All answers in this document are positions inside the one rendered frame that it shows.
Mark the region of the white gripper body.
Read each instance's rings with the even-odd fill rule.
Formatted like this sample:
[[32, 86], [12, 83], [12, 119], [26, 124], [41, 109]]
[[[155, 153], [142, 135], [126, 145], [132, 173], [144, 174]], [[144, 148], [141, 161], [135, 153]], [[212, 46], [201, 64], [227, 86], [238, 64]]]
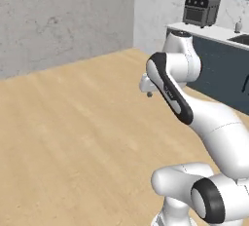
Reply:
[[139, 89], [142, 93], [151, 94], [152, 92], [156, 92], [158, 88], [156, 85], [150, 80], [146, 73], [144, 73], [139, 82]]

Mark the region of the black sink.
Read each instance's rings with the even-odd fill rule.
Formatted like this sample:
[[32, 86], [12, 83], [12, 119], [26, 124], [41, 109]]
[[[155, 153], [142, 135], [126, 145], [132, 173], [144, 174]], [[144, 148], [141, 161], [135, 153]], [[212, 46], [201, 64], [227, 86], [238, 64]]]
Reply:
[[230, 38], [231, 42], [249, 47], [249, 34], [241, 34]]

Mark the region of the grey toaster oven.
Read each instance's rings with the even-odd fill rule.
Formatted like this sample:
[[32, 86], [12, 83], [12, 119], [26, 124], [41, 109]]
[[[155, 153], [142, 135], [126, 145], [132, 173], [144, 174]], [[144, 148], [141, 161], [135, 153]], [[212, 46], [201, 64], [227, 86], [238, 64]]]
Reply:
[[200, 28], [216, 22], [221, 0], [185, 0], [183, 23]]

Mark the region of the grey soap dispenser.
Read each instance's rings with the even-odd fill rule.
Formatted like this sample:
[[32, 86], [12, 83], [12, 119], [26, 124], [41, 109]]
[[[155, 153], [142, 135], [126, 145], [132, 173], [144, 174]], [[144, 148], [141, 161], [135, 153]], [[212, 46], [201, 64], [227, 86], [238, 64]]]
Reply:
[[235, 24], [234, 33], [240, 33], [242, 29], [242, 18], [239, 18], [239, 21]]

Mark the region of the dark blue base cupboards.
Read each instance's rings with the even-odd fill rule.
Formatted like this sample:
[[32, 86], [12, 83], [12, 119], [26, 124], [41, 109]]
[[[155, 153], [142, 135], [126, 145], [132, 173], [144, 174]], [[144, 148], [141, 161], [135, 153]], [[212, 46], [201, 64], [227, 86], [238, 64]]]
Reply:
[[193, 37], [202, 72], [187, 86], [249, 115], [249, 51]]

